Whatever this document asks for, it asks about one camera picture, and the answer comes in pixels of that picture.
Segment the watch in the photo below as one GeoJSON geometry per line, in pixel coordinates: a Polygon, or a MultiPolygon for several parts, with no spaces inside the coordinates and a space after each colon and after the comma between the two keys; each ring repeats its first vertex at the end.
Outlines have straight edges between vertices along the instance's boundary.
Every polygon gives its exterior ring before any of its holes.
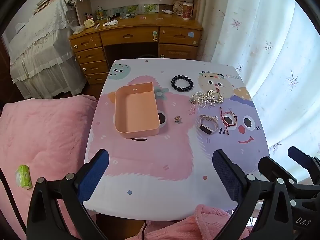
{"type": "Polygon", "coordinates": [[[200,117],[201,117],[201,119],[200,119],[201,125],[200,125],[199,129],[201,131],[205,132],[208,135],[211,135],[211,134],[213,134],[214,132],[216,132],[219,129],[219,125],[218,125],[218,122],[217,122],[218,121],[218,117],[217,116],[212,117],[212,116],[207,116],[207,115],[201,115],[200,117]],[[202,123],[202,120],[208,120],[210,122],[213,122],[214,125],[215,125],[215,129],[213,130],[210,127],[204,125],[202,123]]]}

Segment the desk drawer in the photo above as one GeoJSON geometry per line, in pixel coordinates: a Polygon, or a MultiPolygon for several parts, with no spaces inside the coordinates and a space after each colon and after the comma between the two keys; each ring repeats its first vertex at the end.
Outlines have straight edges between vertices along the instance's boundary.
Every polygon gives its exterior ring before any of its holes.
{"type": "Polygon", "coordinates": [[[104,84],[108,77],[108,73],[99,73],[85,76],[89,84],[104,84]]]}
{"type": "Polygon", "coordinates": [[[74,52],[101,47],[99,33],[88,34],[70,41],[74,52]]]}
{"type": "Polygon", "coordinates": [[[80,67],[85,75],[109,72],[108,64],[105,60],[81,64],[80,67]]]}
{"type": "Polygon", "coordinates": [[[95,48],[95,49],[87,49],[81,52],[77,52],[76,58],[79,64],[106,60],[104,57],[102,47],[95,48]]]}
{"type": "Polygon", "coordinates": [[[173,43],[191,46],[199,46],[201,31],[175,28],[160,27],[160,43],[173,43]]]}
{"type": "Polygon", "coordinates": [[[192,59],[197,58],[198,47],[176,44],[160,44],[159,57],[160,58],[179,58],[192,59]]]}
{"type": "Polygon", "coordinates": [[[129,27],[100,33],[103,46],[123,43],[158,42],[158,27],[129,27]]]}

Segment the pearl necklace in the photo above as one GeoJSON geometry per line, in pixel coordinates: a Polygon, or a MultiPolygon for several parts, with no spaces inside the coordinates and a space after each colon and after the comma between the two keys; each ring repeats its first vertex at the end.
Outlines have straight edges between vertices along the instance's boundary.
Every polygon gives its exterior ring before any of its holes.
{"type": "Polygon", "coordinates": [[[198,104],[201,108],[205,108],[207,104],[210,106],[215,106],[215,103],[221,104],[223,102],[223,96],[219,93],[218,99],[214,97],[216,92],[214,90],[209,90],[207,93],[197,92],[192,95],[190,103],[198,104]]]}

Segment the green tissue package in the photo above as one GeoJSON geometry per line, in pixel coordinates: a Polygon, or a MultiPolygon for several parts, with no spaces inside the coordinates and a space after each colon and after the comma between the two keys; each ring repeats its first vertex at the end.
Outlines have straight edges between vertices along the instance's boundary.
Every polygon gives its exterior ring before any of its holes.
{"type": "Polygon", "coordinates": [[[24,189],[32,188],[28,166],[26,165],[19,166],[19,168],[16,170],[16,181],[19,187],[22,187],[24,189]]]}

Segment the pink blanket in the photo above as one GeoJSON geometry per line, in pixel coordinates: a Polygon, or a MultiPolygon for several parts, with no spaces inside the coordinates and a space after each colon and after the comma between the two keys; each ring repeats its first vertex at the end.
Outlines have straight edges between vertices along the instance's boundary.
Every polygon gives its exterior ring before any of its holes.
{"type": "MultiPolygon", "coordinates": [[[[30,99],[5,105],[0,117],[0,166],[9,183],[20,214],[27,224],[32,190],[16,185],[15,171],[19,165],[30,168],[33,186],[39,177],[62,179],[66,172],[77,172],[84,163],[90,127],[97,107],[91,96],[62,99],[30,99]]],[[[0,183],[0,209],[22,239],[22,231],[0,183]]],[[[60,202],[70,232],[76,230],[60,202]]]]}
{"type": "MultiPolygon", "coordinates": [[[[144,233],[145,240],[212,240],[230,218],[230,214],[218,209],[198,205],[195,214],[177,223],[148,221],[144,233]]],[[[251,227],[247,227],[240,239],[249,236],[251,227]]],[[[140,233],[127,240],[141,240],[140,233]]]]}

